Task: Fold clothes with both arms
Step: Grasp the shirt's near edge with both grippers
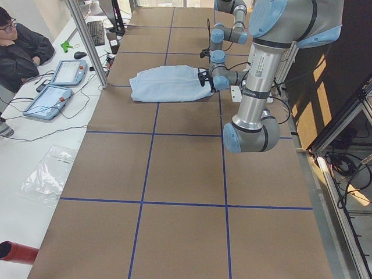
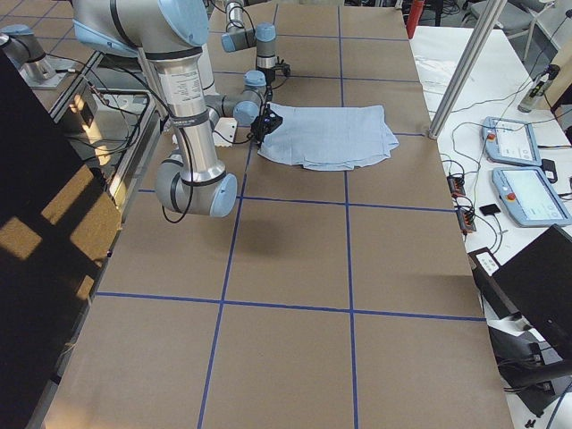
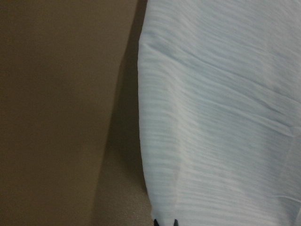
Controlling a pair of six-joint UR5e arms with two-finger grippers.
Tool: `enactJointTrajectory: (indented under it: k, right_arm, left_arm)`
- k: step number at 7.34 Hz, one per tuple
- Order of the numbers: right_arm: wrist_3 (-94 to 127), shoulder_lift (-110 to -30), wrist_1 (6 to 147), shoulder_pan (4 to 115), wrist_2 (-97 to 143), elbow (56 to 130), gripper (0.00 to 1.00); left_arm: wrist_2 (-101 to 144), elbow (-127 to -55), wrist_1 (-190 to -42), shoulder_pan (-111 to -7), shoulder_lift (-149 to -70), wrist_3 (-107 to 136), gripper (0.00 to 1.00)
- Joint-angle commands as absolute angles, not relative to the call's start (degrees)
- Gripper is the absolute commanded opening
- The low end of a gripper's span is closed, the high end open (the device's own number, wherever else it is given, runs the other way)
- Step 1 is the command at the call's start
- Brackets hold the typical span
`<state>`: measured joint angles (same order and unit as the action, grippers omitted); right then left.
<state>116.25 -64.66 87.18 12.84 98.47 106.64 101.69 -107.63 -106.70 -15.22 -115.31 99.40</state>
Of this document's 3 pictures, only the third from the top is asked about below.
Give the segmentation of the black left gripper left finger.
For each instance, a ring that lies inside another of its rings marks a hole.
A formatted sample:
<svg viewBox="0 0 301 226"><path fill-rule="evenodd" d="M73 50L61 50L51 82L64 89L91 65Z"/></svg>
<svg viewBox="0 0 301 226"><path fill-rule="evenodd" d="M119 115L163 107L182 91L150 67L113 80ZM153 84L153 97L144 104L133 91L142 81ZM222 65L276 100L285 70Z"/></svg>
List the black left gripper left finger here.
<svg viewBox="0 0 301 226"><path fill-rule="evenodd" d="M154 226L159 226L159 223L156 219L154 220Z"/></svg>

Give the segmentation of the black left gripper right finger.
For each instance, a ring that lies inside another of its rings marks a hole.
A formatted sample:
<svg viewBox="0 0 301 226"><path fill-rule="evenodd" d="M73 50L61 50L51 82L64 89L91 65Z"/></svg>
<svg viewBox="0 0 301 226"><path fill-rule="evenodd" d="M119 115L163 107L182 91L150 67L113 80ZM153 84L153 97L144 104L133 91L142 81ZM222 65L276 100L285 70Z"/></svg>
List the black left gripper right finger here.
<svg viewBox="0 0 301 226"><path fill-rule="evenodd" d="M178 226L179 224L178 224L178 220L177 219L175 219L174 220L174 226Z"/></svg>

